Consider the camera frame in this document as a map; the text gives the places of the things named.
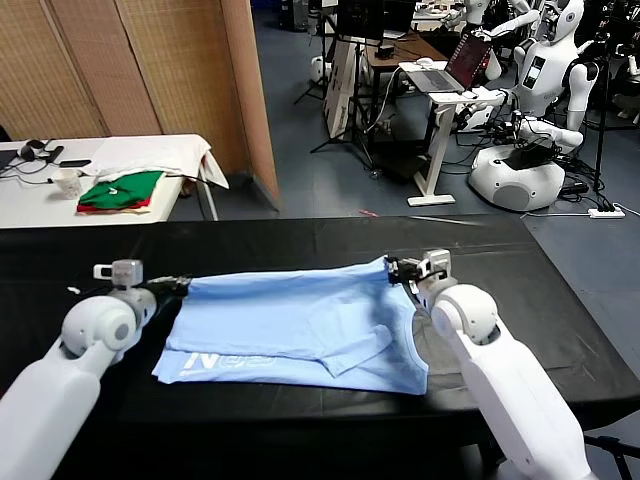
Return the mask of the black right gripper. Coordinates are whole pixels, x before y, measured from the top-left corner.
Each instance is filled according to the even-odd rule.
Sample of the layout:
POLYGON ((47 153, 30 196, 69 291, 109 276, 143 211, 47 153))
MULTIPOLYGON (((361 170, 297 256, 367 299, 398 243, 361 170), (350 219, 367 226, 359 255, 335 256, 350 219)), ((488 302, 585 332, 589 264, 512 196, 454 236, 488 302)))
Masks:
POLYGON ((385 264, 390 285, 414 286, 426 278, 426 261, 413 258, 399 259, 387 255, 385 264))

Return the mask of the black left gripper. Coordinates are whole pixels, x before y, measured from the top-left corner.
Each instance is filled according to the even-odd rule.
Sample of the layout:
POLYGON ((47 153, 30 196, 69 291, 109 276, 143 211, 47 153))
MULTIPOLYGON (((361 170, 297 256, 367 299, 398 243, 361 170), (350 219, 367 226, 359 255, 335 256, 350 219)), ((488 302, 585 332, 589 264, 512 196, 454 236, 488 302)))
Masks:
POLYGON ((142 285, 154 298, 157 306, 163 306, 169 298, 185 298, 189 293, 190 276, 161 276, 142 285))

